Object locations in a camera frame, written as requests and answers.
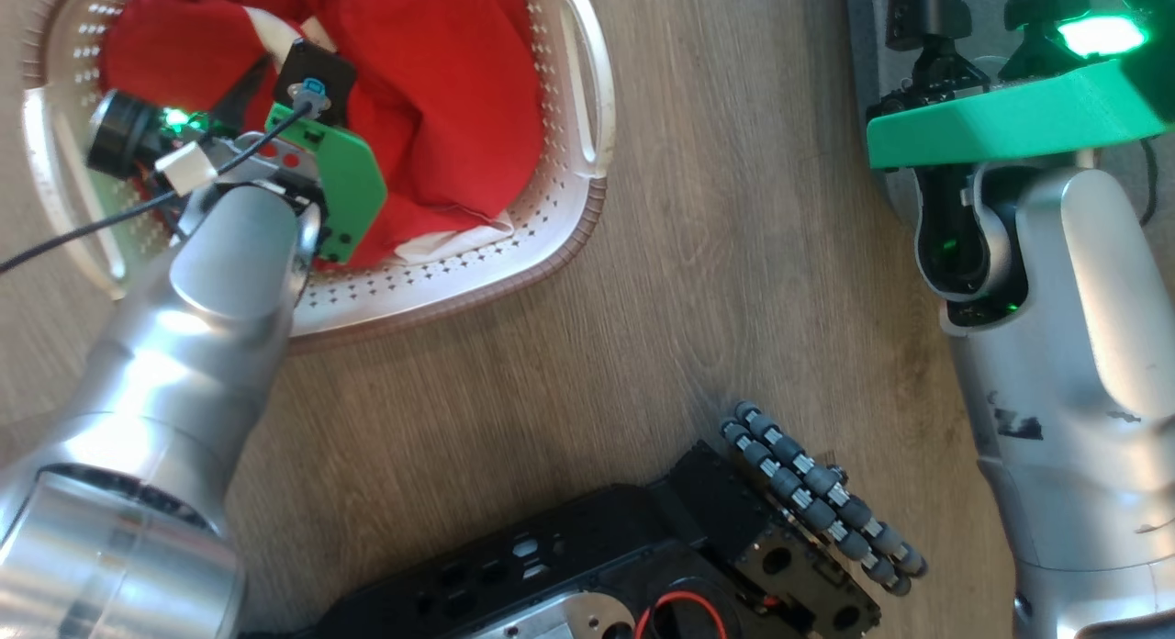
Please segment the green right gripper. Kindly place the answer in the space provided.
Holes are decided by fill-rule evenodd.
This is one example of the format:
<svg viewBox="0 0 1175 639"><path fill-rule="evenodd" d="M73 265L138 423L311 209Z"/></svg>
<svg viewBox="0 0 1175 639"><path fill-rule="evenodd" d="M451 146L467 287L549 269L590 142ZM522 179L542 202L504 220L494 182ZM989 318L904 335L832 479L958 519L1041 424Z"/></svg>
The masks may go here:
<svg viewBox="0 0 1175 639"><path fill-rule="evenodd" d="M877 117L866 128L870 166L915 169L1010 161L1175 132L1122 70L1124 56L1146 41L1142 21L1081 15L1082 0L1006 0L1007 31L1065 21L1058 29L1060 48L1075 52L1080 66L1054 78ZM887 0L889 51L916 51L928 39L959 40L972 32L972 11L964 0Z"/></svg>

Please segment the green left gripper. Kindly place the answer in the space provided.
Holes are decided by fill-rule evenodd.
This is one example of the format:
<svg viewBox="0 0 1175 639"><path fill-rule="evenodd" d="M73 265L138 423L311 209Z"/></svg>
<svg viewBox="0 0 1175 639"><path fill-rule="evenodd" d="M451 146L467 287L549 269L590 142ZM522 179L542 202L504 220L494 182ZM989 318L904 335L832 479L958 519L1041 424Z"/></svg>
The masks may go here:
<svg viewBox="0 0 1175 639"><path fill-rule="evenodd" d="M307 109L275 103L266 117L274 79L271 58L258 58L213 106L213 116L110 90L90 116L88 169L135 182L152 199L168 196L179 218L192 218L231 187L276 191L298 215L318 209L318 258L344 265L385 207L385 179L369 144L313 120L311 102ZM154 164L190 141L217 166L219 179L180 199Z"/></svg>

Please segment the red garment with white trim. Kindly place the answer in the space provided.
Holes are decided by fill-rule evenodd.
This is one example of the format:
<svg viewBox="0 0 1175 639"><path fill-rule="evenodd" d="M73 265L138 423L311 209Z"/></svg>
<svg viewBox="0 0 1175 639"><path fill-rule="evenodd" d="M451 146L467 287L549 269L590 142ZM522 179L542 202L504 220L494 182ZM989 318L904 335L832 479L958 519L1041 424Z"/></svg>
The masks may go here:
<svg viewBox="0 0 1175 639"><path fill-rule="evenodd" d="M387 202L350 258L445 257L482 245L540 161L540 78L526 0L130 0L105 34L105 88L213 115L248 70L239 132L260 132L298 36L357 73L348 129Z"/></svg>

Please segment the white plastic laundry basket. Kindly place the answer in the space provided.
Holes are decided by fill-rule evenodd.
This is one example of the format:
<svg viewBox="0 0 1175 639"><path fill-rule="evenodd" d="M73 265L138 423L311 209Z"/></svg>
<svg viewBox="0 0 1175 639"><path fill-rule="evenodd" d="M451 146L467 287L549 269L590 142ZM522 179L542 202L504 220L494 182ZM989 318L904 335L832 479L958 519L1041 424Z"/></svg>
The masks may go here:
<svg viewBox="0 0 1175 639"><path fill-rule="evenodd" d="M83 166L99 103L105 33L130 0L36 0L24 28L24 136L35 196L55 233L136 203L129 184ZM588 244L615 150L615 86L590 0L525 0L540 75L544 149L509 208L513 234L424 265L385 262L314 275L295 312L294 351L415 328L558 273Z"/></svg>

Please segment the grey round pouf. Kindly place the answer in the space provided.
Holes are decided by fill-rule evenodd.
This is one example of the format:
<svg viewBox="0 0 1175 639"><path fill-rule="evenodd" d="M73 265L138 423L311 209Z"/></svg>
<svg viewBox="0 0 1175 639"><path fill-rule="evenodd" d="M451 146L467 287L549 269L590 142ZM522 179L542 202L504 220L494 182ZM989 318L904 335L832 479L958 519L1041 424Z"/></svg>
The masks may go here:
<svg viewBox="0 0 1175 639"><path fill-rule="evenodd" d="M956 43L958 52L969 58L991 79L1018 48L1021 33L1003 28L1006 0L964 0L972 11L972 36ZM1117 13L1122 0L1090 0L1094 13ZM853 62L855 62L857 105L861 112L889 90L899 88L913 70L918 51L886 48L887 0L846 0ZM1152 142L1154 157L1148 159L1140 144L1112 147L1101 154L1100 167L1112 171L1124 184L1141 215L1155 209L1148 226L1159 233L1175 228L1175 133ZM887 204L904 226L916 220L916 188L911 171L882 174L878 183Z"/></svg>

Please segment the grey roller omni wheel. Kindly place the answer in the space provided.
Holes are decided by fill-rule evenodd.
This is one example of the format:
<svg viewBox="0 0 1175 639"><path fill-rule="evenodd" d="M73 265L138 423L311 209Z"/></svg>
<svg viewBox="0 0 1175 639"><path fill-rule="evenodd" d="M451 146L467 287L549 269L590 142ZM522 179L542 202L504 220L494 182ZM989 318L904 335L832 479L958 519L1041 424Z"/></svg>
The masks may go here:
<svg viewBox="0 0 1175 639"><path fill-rule="evenodd" d="M753 402L739 401L719 433L788 522L857 563L889 596L907 596L927 576L924 554L850 491L847 475L820 464Z"/></svg>

